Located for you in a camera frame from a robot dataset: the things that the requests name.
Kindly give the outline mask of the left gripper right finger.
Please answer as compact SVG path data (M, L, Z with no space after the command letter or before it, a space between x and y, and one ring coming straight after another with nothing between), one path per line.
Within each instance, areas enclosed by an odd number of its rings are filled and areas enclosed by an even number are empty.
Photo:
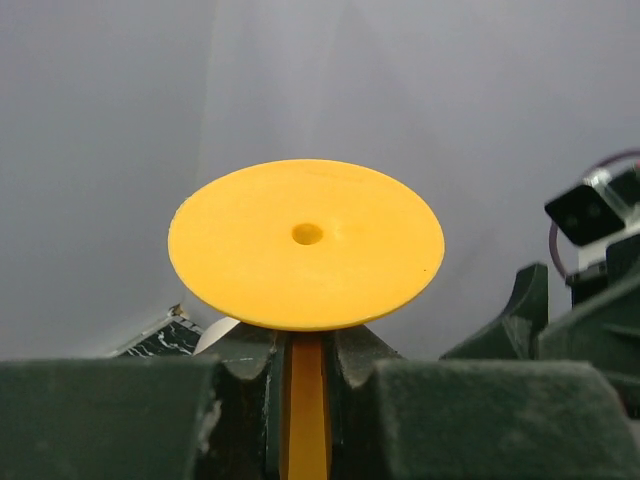
M327 337L335 479L635 479L639 449L592 366L400 357Z

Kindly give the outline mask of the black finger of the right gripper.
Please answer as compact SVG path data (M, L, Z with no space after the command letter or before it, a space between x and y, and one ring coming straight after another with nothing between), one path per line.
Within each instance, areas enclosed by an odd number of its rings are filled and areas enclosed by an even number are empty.
M555 321L549 320L548 272L532 264L516 275L503 311L442 359L587 362L639 418L639 266Z

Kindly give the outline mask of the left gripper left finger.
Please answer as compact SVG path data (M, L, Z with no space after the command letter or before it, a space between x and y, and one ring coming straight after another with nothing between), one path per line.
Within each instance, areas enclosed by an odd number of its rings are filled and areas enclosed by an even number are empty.
M274 332L195 356L7 361L5 479L261 479Z

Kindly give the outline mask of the yellow wine glass back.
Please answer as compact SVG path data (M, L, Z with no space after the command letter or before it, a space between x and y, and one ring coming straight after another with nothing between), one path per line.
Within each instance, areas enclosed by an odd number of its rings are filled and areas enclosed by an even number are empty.
M168 231L171 264L206 305L285 333L278 475L331 471L326 333L411 302L436 276L442 227L413 190L376 170L289 159L225 175L187 198Z

